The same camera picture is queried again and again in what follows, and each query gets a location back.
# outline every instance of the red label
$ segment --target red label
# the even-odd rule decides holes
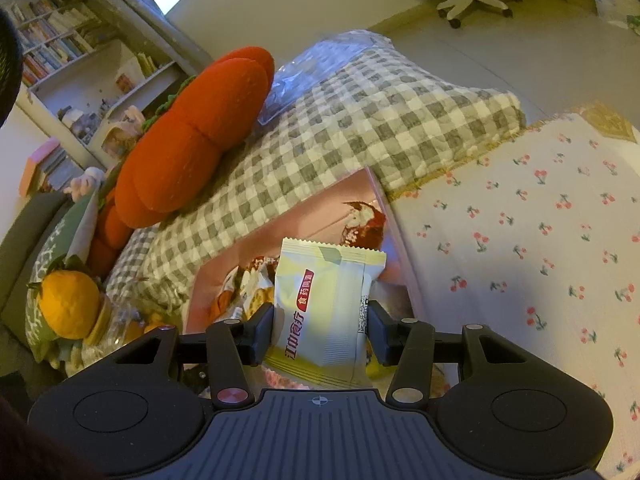
[[[309,290],[311,290],[311,282],[313,281],[313,278],[313,272],[306,269],[305,276],[302,278],[302,283],[300,284],[300,290],[298,291],[298,299],[296,300],[296,305],[302,312],[306,312],[306,304],[309,301]]]

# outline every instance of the ribbed gray panel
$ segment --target ribbed gray panel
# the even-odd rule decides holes
[[[322,396],[326,402],[318,404]],[[269,390],[220,413],[187,454],[144,480],[495,480],[449,451],[419,413],[372,391]],[[600,478],[593,471],[573,480]]]

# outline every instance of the white stuffed animal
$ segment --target white stuffed animal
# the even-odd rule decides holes
[[[71,195],[71,199],[74,202],[80,200],[81,196],[84,196],[95,189],[96,186],[100,186],[104,182],[104,171],[93,166],[84,170],[81,176],[77,176],[69,183],[69,187],[66,187],[63,191]]]

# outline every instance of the pink book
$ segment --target pink book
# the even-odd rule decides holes
[[[20,186],[18,192],[20,196],[27,196],[29,193],[29,186],[33,180],[33,176],[36,173],[36,168],[45,158],[47,158],[53,150],[60,145],[60,141],[55,137],[51,137],[47,142],[41,145],[35,152],[31,153],[31,156],[27,159],[24,165],[24,171],[22,172],[22,178],[20,179]]]

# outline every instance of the baseboard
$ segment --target baseboard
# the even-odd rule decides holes
[[[415,7],[411,7],[403,12],[398,12],[386,20],[382,20],[381,22],[372,25],[369,27],[369,30],[384,36],[398,28],[405,27],[423,18],[428,18],[430,16],[437,17],[438,13],[436,12],[436,6],[440,2],[444,1],[445,0],[427,0]]]

